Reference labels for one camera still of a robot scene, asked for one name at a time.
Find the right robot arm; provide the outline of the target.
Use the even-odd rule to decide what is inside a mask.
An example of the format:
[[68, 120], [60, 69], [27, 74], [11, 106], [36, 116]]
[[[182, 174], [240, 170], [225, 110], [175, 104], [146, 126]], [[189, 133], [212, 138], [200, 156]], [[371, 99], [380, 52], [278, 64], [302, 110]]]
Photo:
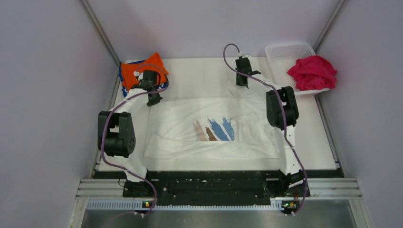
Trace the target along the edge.
[[296, 153], [295, 133], [299, 110], [293, 88], [267, 81], [260, 71], [252, 69], [247, 56], [240, 54], [235, 64], [236, 84], [263, 95], [266, 100], [266, 117], [278, 138], [278, 192], [304, 199], [308, 196], [307, 172]]

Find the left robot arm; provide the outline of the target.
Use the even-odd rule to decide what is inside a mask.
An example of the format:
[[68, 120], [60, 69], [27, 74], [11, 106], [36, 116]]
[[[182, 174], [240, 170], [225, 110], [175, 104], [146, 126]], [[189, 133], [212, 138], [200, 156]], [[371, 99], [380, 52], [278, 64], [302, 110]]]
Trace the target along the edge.
[[147, 179], [148, 170], [136, 159], [131, 163], [136, 147], [133, 116], [143, 107], [151, 107], [162, 100], [161, 84], [169, 84], [166, 73], [157, 70], [135, 71], [138, 83], [129, 90], [128, 95], [109, 111], [101, 111], [97, 118], [97, 144], [102, 161], [108, 166], [118, 168], [126, 174], [128, 188], [134, 186], [140, 197], [153, 196], [157, 190]]

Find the white printed t-shirt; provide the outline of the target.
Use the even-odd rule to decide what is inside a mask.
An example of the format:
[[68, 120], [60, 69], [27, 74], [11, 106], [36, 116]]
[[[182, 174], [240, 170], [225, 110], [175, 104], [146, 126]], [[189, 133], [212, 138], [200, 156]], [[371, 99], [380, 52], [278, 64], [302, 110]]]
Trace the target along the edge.
[[254, 160], [279, 157], [259, 93], [227, 84], [226, 96], [161, 102], [151, 108], [150, 159]]

